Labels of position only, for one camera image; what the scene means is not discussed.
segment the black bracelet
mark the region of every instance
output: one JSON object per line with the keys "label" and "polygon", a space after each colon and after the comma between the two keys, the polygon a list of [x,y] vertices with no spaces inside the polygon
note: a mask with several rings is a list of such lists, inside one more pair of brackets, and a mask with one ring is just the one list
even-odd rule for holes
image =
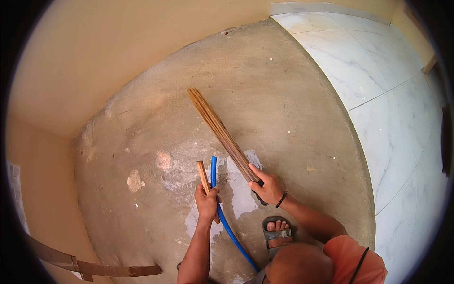
{"label": "black bracelet", "polygon": [[277,203],[276,205],[276,208],[279,207],[279,205],[281,205],[281,203],[284,201],[284,198],[287,196],[287,190],[284,191],[284,195],[282,196],[281,200]]}

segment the tile floor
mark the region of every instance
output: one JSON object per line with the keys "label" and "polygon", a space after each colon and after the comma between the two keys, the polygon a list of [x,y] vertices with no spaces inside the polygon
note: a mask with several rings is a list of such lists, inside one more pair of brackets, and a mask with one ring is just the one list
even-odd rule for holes
{"label": "tile floor", "polygon": [[400,283],[427,249],[444,205],[440,88],[429,86],[396,28],[328,12],[272,17],[314,58],[348,110],[374,191],[375,251],[386,283]]}

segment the hand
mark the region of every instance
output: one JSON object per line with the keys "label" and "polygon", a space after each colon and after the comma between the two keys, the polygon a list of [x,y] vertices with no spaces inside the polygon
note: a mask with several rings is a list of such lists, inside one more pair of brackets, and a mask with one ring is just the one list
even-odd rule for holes
{"label": "hand", "polygon": [[199,211],[199,220],[207,220],[212,222],[216,216],[217,202],[216,197],[219,190],[213,187],[208,195],[203,190],[202,183],[197,184],[196,193],[194,195],[196,199],[197,209]]}
{"label": "hand", "polygon": [[266,203],[277,205],[284,195],[284,186],[277,179],[276,175],[267,175],[258,169],[253,164],[249,163],[249,168],[263,180],[263,187],[259,186],[258,183],[250,181],[247,185],[257,192],[258,196]]}

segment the black cord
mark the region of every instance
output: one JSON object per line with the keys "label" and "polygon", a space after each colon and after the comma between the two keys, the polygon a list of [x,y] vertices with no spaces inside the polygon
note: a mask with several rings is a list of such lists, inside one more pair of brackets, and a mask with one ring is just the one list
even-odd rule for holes
{"label": "black cord", "polygon": [[276,205],[276,208],[279,207],[279,205],[281,205],[281,203],[284,201],[284,198],[287,196],[287,190],[284,191],[284,195],[282,196],[281,200],[277,203]]}
{"label": "black cord", "polygon": [[353,284],[353,281],[355,280],[356,275],[358,274],[358,271],[360,270],[361,264],[363,264],[364,258],[366,257],[366,253],[369,250],[369,248],[366,248],[366,250],[363,253],[363,256],[361,257],[360,263],[358,263],[358,267],[355,270],[355,273],[353,273],[353,277],[351,278],[350,282],[348,284]]}

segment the blue hose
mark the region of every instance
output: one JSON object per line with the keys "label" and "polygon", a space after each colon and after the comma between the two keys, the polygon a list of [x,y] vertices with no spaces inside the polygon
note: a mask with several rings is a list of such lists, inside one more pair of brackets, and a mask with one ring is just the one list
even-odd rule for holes
{"label": "blue hose", "polygon": [[[217,164],[217,157],[215,157],[215,156],[211,157],[211,186],[212,187],[216,186],[216,164]],[[228,225],[227,220],[226,220],[226,218],[224,216],[224,212],[222,211],[221,205],[219,204],[219,198],[216,197],[216,201],[217,201],[217,214],[219,215],[219,219],[221,220],[222,225],[226,229],[230,239],[232,239],[232,242],[237,246],[237,248],[244,255],[246,260],[252,265],[252,267],[255,269],[255,271],[257,273],[259,273],[260,269],[254,264],[254,262],[252,261],[251,257],[244,250],[243,246],[240,244],[238,239],[233,234],[232,229]]]}

